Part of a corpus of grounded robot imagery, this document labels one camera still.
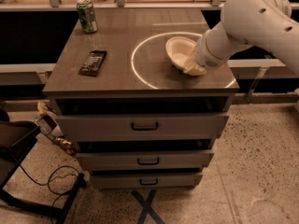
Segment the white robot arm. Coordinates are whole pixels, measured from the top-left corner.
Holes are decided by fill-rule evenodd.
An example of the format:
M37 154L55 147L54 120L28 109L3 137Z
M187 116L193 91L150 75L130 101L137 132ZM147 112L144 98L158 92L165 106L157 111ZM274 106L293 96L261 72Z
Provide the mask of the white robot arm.
M274 55L299 74L299 22L288 0L227 0L221 21L200 35L183 64L183 72L201 76L239 51L253 46Z

